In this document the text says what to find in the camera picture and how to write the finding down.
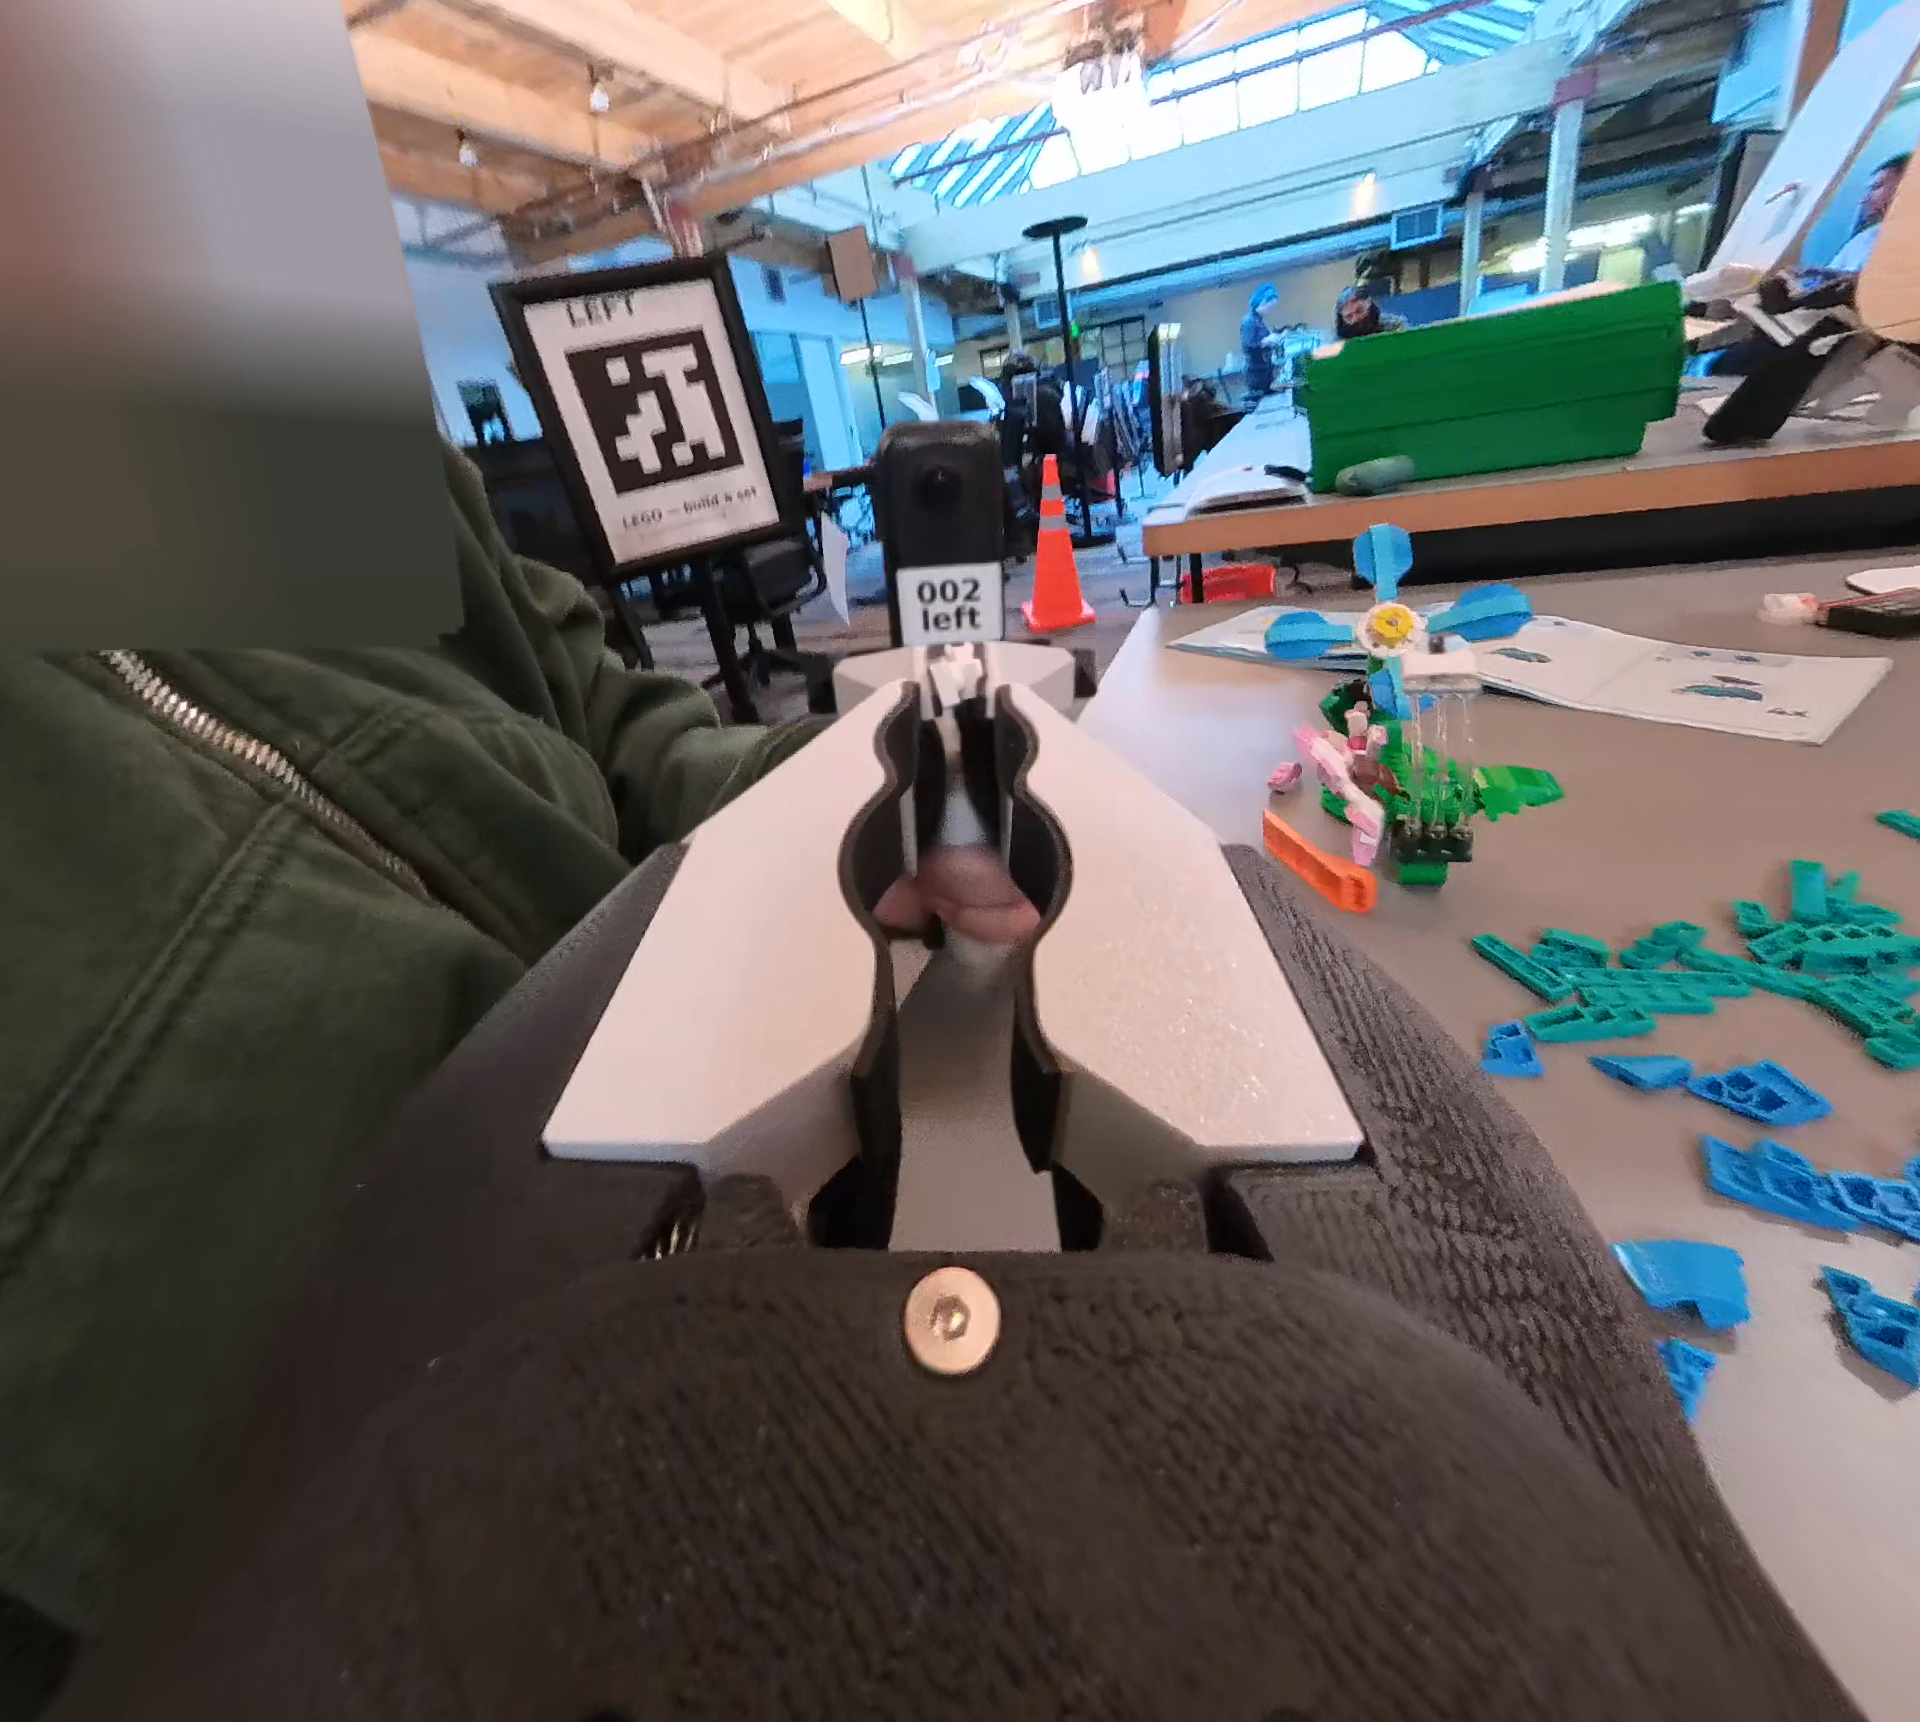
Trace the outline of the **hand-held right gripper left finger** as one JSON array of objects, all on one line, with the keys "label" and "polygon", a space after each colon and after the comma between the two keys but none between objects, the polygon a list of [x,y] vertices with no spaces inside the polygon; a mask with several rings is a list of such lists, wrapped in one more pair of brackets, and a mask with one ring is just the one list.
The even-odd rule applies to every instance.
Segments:
[{"label": "hand-held right gripper left finger", "polygon": [[897,998],[923,691],[896,679],[684,844],[542,1146],[701,1177],[899,1172]]}]

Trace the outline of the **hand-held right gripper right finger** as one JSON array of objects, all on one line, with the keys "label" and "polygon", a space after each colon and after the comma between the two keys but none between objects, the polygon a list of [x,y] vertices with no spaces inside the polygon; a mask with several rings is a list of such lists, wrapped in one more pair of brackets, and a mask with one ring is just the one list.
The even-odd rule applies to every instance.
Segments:
[{"label": "hand-held right gripper right finger", "polygon": [[991,734],[1009,874],[1040,912],[1016,982],[1024,1156],[1068,1177],[1344,1165],[1363,1145],[1212,829],[1004,683]]}]

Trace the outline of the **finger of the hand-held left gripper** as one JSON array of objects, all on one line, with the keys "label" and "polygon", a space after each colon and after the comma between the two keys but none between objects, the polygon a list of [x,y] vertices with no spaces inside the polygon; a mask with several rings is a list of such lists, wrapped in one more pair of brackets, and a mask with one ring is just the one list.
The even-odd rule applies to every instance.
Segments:
[{"label": "finger of the hand-held left gripper", "polygon": [[932,656],[925,647],[899,647],[838,658],[830,671],[831,715],[844,719],[873,698],[893,703],[911,686],[920,717],[935,719]]},{"label": "finger of the hand-held left gripper", "polygon": [[1077,721],[1096,698],[1096,658],[1087,648],[1068,647],[984,647],[981,701],[985,713],[1005,688],[1022,688],[1053,715]]}]

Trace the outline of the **person's left forearm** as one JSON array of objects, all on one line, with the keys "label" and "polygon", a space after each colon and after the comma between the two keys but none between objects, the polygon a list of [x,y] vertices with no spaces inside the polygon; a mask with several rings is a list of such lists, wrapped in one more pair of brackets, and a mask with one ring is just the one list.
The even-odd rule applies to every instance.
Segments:
[{"label": "person's left forearm", "polygon": [[631,866],[684,843],[831,726],[826,717],[726,725],[703,688],[660,672],[624,674],[608,701],[593,703],[593,717],[591,753]]}]

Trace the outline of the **orange lego brick separator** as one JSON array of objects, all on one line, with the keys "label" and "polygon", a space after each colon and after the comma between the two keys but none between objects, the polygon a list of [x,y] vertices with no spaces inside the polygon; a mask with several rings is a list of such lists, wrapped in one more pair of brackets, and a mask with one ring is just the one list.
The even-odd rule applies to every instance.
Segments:
[{"label": "orange lego brick separator", "polygon": [[1274,864],[1335,910],[1363,917],[1378,906],[1380,881],[1371,869],[1313,847],[1271,809],[1259,819],[1259,843]]}]

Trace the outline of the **lego windmill flower model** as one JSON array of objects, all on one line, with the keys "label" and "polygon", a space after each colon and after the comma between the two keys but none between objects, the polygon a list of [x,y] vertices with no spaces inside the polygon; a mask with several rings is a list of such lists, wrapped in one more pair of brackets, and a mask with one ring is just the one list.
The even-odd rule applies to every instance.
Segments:
[{"label": "lego windmill flower model", "polygon": [[1477,656],[1510,645],[1533,620],[1528,597],[1479,582],[1444,607],[1418,607],[1406,531],[1375,524],[1354,543],[1356,580],[1369,605],[1350,623],[1289,608],[1261,630],[1259,653],[1283,669],[1356,658],[1356,674],[1328,691],[1295,730],[1298,773],[1310,775],[1347,834],[1356,873],[1437,890],[1476,857],[1483,824],[1554,807],[1554,775],[1476,762],[1447,737],[1470,734],[1481,694]]}]

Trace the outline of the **pile of teal lego pieces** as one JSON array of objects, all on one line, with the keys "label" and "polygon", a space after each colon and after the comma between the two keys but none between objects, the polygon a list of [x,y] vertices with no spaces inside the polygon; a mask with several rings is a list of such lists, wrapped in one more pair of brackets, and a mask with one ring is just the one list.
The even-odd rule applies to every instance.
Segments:
[{"label": "pile of teal lego pieces", "polygon": [[1915,921],[1869,899],[1858,871],[1789,860],[1776,899],[1735,899],[1724,922],[1724,945],[1703,922],[1668,918],[1621,946],[1543,928],[1529,945],[1477,933],[1468,949],[1536,1002],[1536,1041],[1642,1039],[1656,1021],[1764,994],[1840,1029],[1873,1066],[1915,1075]]}]

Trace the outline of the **lego instruction booklet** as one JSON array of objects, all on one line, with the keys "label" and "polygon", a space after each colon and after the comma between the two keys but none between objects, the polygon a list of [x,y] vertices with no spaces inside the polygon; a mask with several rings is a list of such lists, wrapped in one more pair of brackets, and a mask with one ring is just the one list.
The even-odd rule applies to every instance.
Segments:
[{"label": "lego instruction booklet", "polygon": [[1643,725],[1822,746],[1889,679],[1885,656],[1799,656],[1668,643],[1564,616],[1404,656],[1419,709],[1481,694]]}]

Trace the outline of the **pile of blue lego pieces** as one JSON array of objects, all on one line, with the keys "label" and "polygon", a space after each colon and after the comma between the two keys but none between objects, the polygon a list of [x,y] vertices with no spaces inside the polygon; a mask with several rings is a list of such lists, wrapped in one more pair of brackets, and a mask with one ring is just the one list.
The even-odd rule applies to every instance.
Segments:
[{"label": "pile of blue lego pieces", "polygon": [[[1602,1077],[1642,1095],[1684,1092],[1694,1103],[1732,1114],[1764,1136],[1739,1146],[1716,1134],[1695,1145],[1703,1189],[1752,1214],[1822,1234],[1875,1233],[1915,1243],[1915,1161],[1898,1177],[1829,1170],[1777,1141],[1829,1113],[1829,1103],[1777,1062],[1697,1070],[1669,1054],[1599,1054],[1587,1059]],[[1634,1238],[1609,1246],[1621,1277],[1656,1314],[1685,1319],[1727,1335],[1752,1316],[1745,1267],[1729,1246],[1691,1238]],[[1837,1337],[1864,1366],[1901,1391],[1917,1387],[1915,1301],[1881,1294],[1868,1279],[1824,1267],[1818,1282]]]}]

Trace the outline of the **person's left hand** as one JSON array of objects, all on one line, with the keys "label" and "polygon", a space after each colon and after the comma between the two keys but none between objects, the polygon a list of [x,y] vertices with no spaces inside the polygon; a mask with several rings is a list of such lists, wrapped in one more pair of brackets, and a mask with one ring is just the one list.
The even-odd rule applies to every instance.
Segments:
[{"label": "person's left hand", "polygon": [[1041,914],[993,850],[935,844],[880,895],[873,921],[889,935],[917,941],[940,930],[967,942],[1011,945],[1029,939]]}]

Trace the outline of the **orange traffic cone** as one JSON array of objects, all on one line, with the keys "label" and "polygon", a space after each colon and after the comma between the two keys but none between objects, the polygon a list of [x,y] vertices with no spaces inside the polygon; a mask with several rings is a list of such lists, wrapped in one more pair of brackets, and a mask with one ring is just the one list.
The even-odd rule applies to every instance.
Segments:
[{"label": "orange traffic cone", "polygon": [[1019,607],[1022,627],[1035,639],[1061,636],[1096,623],[1086,599],[1073,539],[1068,527],[1058,457],[1040,465],[1037,531],[1032,556],[1032,588]]}]

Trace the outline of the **black office chair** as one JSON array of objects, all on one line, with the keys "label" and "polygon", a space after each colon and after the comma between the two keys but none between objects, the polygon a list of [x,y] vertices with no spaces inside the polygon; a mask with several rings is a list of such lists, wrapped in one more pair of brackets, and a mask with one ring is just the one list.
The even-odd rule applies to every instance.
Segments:
[{"label": "black office chair", "polygon": [[700,685],[720,697],[732,723],[762,721],[757,697],[776,672],[799,683],[810,715],[834,713],[834,658],[804,651],[795,630],[799,611],[826,594],[808,535],[695,559],[686,576],[711,655]]}]

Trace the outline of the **white paper stack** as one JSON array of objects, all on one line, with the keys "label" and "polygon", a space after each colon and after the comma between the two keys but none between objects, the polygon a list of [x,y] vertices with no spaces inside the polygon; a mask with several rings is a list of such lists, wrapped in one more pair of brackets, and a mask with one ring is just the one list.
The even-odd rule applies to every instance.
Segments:
[{"label": "white paper stack", "polygon": [[1306,471],[1283,463],[1236,463],[1188,481],[1182,489],[1182,512],[1193,519],[1298,507],[1307,498],[1312,481]]}]

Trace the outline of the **framed marker sign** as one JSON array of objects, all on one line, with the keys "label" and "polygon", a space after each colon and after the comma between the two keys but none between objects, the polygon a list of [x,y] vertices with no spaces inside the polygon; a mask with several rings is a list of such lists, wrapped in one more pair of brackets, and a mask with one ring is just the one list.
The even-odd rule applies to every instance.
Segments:
[{"label": "framed marker sign", "polygon": [[490,301],[603,578],[795,529],[802,498],[723,255],[518,276]]}]

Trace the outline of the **green zip jacket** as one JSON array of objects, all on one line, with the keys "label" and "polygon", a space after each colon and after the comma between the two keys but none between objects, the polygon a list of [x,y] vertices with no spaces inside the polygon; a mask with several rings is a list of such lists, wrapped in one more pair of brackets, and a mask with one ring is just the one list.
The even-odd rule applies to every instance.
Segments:
[{"label": "green zip jacket", "polygon": [[673,674],[440,460],[430,648],[4,655],[4,1718],[98,1635],[351,1167],[633,869],[596,701]]}]

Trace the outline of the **green plastic crate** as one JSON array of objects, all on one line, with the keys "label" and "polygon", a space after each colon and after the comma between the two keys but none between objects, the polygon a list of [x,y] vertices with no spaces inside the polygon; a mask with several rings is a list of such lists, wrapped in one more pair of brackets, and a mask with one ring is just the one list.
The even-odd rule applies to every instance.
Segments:
[{"label": "green plastic crate", "polygon": [[1293,394],[1307,487],[1331,496],[1341,472],[1385,460],[1446,483],[1631,458],[1675,412],[1684,351],[1674,281],[1331,342]]}]

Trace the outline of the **wooden table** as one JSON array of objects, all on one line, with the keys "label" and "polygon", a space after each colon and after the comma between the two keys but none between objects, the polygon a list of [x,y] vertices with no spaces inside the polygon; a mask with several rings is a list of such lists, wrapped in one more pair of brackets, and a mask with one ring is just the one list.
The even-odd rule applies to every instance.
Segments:
[{"label": "wooden table", "polygon": [[1909,489],[1915,472],[1913,431],[1799,431],[1759,447],[1662,444],[1617,460],[1415,483],[1381,495],[1310,495],[1197,514],[1160,507],[1139,527],[1139,553],[1207,559],[1345,544],[1375,524],[1419,537],[1850,496]]}]

